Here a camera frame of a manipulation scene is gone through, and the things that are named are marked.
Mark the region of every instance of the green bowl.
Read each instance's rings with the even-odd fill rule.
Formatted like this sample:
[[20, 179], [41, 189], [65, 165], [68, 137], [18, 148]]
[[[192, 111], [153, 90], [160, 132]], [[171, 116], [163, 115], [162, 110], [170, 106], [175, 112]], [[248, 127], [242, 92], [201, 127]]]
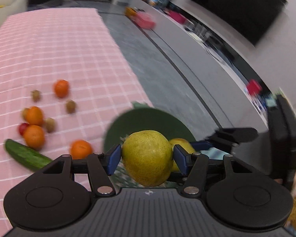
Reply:
[[171, 114], [137, 102], [133, 103], [133, 107], [117, 117], [108, 128], [104, 140], [105, 152], [121, 143], [121, 138], [143, 130], [158, 131], [168, 140], [183, 138], [189, 142], [195, 141], [190, 130]]

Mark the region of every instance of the orange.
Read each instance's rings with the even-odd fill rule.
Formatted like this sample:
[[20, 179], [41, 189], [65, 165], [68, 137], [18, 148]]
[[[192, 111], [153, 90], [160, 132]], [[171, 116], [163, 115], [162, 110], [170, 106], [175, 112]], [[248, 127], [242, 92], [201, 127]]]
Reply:
[[69, 93], [69, 83], [66, 80], [58, 80], [54, 84], [54, 92], [57, 97], [65, 98]]
[[44, 130], [40, 126], [36, 125], [29, 126], [25, 130], [23, 138], [26, 142], [26, 145], [35, 150], [39, 150], [45, 143]]
[[30, 125], [42, 126], [44, 123], [44, 115], [39, 107], [30, 107], [26, 113], [26, 121]]
[[84, 159], [92, 152], [91, 144], [84, 140], [76, 140], [70, 147], [70, 154], [74, 160]]

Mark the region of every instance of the cherry tomato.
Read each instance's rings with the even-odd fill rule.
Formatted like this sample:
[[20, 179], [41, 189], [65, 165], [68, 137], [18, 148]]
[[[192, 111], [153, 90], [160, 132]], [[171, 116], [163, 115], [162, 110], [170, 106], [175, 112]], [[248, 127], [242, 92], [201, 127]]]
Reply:
[[26, 128], [28, 128], [29, 126], [30, 126], [30, 124], [28, 124], [28, 123], [22, 123], [21, 125], [19, 125], [19, 133], [20, 133], [20, 135], [23, 136]]

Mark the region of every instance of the cucumber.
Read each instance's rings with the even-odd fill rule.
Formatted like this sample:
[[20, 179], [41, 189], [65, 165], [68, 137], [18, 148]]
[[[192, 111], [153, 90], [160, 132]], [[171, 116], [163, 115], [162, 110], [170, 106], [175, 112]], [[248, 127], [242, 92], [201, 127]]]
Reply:
[[53, 161], [49, 157], [12, 139], [6, 139], [4, 146], [12, 158], [32, 171], [37, 171]]

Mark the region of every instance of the logo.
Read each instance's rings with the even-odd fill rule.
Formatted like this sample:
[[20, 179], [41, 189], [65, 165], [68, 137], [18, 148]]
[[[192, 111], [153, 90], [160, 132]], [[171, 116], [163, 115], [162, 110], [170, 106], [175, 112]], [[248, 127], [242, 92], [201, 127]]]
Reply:
[[145, 194], [147, 194], [148, 196], [150, 196], [150, 195], [154, 194], [154, 192], [151, 191], [151, 190], [148, 190], [148, 191], [145, 191]]

